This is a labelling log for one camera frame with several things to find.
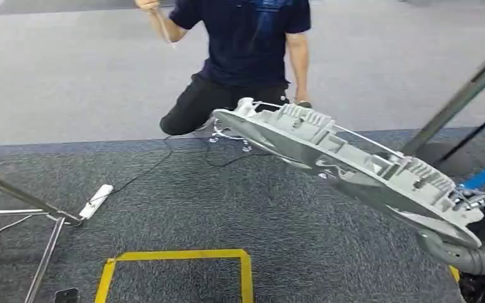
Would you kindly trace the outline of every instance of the gray carpet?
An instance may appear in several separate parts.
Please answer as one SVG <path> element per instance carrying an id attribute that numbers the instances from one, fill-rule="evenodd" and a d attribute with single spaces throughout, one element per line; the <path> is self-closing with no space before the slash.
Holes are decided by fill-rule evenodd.
<path id="1" fill-rule="evenodd" d="M 457 138 L 448 131 L 440 140 Z M 368 133 L 398 147 L 410 131 Z M 125 251 L 243 248 L 257 302 L 449 302 L 458 290 L 403 226 L 272 157 L 224 168 L 196 139 L 110 197 L 84 226 L 65 228 L 37 302 L 78 287 L 93 301 L 107 258 Z M 468 147 L 485 166 L 485 135 Z M 167 154 L 156 141 L 0 147 L 0 177 L 70 211 L 103 183 L 119 187 Z M 223 163 L 240 146 L 214 145 Z M 0 208 L 21 204 L 0 195 Z M 0 227 L 14 219 L 0 219 Z M 23 302 L 52 224 L 33 218 L 0 237 L 0 303 Z M 118 264 L 108 302 L 239 302 L 234 260 Z"/>
<path id="2" fill-rule="evenodd" d="M 161 6 L 171 8 L 175 2 L 176 0 L 162 0 Z M 4 0 L 0 5 L 0 15 L 135 8 L 135 0 Z"/>

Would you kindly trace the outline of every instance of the yellow tape square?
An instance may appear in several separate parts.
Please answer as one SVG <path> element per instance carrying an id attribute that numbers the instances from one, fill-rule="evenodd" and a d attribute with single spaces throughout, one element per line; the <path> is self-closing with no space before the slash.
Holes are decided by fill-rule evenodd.
<path id="1" fill-rule="evenodd" d="M 103 267 L 99 281 L 95 303 L 105 303 L 109 294 L 112 276 L 116 262 L 181 260 L 181 259 L 213 259 L 239 258 L 241 262 L 241 298 L 242 303 L 253 303 L 254 292 L 252 282 L 252 262 L 250 255 L 244 249 L 213 249 L 203 251 L 133 251 L 125 252 L 117 258 L 108 259 Z"/>

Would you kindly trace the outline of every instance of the black pole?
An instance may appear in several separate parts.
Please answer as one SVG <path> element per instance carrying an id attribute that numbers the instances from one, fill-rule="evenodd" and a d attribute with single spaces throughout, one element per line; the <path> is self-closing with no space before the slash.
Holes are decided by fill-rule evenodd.
<path id="1" fill-rule="evenodd" d="M 450 157 L 452 157 L 459 149 L 464 147 L 469 141 L 475 138 L 481 131 L 485 129 L 485 122 L 480 125 L 479 127 L 475 128 L 471 133 L 469 133 L 459 144 L 453 147 L 450 151 L 448 151 L 443 157 L 441 157 L 438 161 L 434 163 L 434 167 L 440 166 L 443 162 L 447 161 Z"/>

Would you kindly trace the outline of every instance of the person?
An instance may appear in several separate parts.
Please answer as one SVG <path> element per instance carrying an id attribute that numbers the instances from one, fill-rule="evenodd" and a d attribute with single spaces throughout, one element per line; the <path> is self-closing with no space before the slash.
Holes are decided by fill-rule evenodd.
<path id="1" fill-rule="evenodd" d="M 296 78 L 294 103 L 308 101 L 308 0 L 176 0 L 168 18 L 159 0 L 135 1 L 168 42 L 180 41 L 200 21 L 209 34 L 203 69 L 161 119 L 166 134 L 188 134 L 202 127 L 214 109 L 234 109 L 243 97 L 288 103 L 286 48 Z"/>

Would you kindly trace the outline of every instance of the white power strip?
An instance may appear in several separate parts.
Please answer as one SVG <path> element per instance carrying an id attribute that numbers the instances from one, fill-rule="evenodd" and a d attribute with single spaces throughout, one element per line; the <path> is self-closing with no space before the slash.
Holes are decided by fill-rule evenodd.
<path id="1" fill-rule="evenodd" d="M 111 194 L 114 190 L 114 186 L 104 184 L 101 188 L 93 195 L 87 205 L 81 210 L 79 216 L 85 219 L 92 218 L 93 214 L 97 211 L 97 209 L 105 202 L 107 197 Z"/>

